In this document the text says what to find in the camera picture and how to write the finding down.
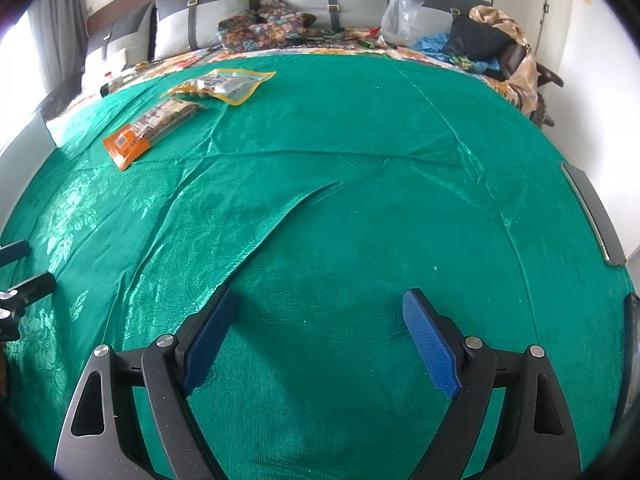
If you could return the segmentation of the orange sausage snack pack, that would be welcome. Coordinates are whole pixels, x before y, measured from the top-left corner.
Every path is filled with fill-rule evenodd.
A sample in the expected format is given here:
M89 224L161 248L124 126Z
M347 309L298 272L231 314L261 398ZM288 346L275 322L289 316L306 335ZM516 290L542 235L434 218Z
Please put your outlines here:
M163 99L105 138L103 146L115 166L124 171L168 133L201 110L205 110L205 107L200 103L178 98Z

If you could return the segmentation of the peanut bag yellow border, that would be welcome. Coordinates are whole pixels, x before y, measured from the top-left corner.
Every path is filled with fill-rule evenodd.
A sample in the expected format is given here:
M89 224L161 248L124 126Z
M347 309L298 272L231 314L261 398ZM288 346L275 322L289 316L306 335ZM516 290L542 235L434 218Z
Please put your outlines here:
M169 89L165 96L192 96L192 98L212 98L232 106L246 102L264 82L276 72L254 72L254 70L234 70L216 68L209 73L188 79Z

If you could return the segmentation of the white storage box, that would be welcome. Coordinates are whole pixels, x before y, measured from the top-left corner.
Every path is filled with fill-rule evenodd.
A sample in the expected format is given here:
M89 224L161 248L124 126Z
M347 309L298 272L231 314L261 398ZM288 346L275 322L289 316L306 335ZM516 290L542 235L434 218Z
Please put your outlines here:
M0 222L4 230L14 208L49 156L56 150L40 112L1 150Z

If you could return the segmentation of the black smartphone lit screen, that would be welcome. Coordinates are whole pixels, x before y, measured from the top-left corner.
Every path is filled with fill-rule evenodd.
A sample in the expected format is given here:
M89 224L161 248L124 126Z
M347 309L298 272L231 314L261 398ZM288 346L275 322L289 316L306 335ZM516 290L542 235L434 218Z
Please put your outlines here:
M612 422L614 432L639 396L639 296L630 292L624 299L623 377Z

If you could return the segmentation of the grey curtain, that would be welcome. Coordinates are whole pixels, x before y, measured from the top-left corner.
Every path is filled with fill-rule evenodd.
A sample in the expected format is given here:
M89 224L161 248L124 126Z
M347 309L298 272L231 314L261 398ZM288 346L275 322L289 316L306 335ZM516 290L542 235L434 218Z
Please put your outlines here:
M34 0L28 20L47 93L81 73L88 44L86 0Z

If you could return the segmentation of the grey pillow far left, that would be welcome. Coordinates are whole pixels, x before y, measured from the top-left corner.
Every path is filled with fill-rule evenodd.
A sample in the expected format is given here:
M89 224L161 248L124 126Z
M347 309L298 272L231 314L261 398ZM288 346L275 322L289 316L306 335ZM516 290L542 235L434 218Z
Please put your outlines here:
M152 3L99 30L88 40L81 90L96 93L109 76L149 59Z

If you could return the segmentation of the green satin bedspread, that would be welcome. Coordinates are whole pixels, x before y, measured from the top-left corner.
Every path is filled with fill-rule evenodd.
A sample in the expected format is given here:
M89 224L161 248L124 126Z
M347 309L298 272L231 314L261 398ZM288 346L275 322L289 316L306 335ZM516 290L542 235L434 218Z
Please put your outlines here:
M448 400L401 316L423 290L491 347L548 352L580 456L605 446L631 280L607 266L560 153L486 84L350 55L269 55L120 171L103 140L199 68L79 112L2 238L55 293L8 351L9 412L52 460L91 351L144 347L217 285L240 306L190 403L232 479L405 479Z

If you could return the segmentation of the patterned dark cloth bundle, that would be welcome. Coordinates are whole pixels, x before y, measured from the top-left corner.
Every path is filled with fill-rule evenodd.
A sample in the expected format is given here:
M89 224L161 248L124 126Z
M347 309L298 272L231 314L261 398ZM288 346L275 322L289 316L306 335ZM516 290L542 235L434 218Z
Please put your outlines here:
M282 49L323 38L312 28L316 17L296 11L284 0L259 0L257 9L247 10L218 24L222 46L234 53Z

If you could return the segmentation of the brown chair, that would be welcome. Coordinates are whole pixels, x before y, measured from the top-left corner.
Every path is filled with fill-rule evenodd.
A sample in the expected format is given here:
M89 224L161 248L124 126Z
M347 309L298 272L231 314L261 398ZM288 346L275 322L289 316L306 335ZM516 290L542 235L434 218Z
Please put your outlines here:
M553 128L554 119L549 115L542 89L549 84L563 88L563 78L541 62L537 62L530 47L512 44L499 58L499 64L515 106L540 130Z

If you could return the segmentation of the black bag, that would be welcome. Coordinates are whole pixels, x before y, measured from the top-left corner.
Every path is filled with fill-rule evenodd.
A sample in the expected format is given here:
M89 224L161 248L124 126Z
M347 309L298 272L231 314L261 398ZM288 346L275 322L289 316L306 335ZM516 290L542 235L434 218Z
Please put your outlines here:
M472 61L500 58L514 40L500 29L459 16L452 22L447 47Z

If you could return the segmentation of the blue plastic bag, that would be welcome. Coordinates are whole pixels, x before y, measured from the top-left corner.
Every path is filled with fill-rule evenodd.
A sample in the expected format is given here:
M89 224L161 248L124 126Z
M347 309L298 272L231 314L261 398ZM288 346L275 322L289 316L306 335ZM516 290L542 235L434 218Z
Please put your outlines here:
M472 61L464 54L452 52L451 49L447 47L448 41L448 34L428 35L416 40L410 48L431 58L436 58L437 61L456 66L467 73L477 75L497 73L501 75L501 68L496 58Z

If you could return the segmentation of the clear plastic bag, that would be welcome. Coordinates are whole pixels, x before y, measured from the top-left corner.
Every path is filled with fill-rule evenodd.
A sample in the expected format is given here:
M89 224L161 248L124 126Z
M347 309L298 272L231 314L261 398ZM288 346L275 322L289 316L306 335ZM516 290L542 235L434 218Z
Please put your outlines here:
M386 44L409 47L416 42L414 24L424 0L390 0L382 16L380 37Z

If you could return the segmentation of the grey pillow far right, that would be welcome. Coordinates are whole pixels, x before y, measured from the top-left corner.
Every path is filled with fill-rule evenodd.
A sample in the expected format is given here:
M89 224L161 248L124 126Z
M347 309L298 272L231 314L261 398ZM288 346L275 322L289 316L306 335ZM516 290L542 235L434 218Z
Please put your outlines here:
M449 34L457 16L468 16L474 6L488 4L486 0L423 0L410 26L409 44L415 44L426 36Z

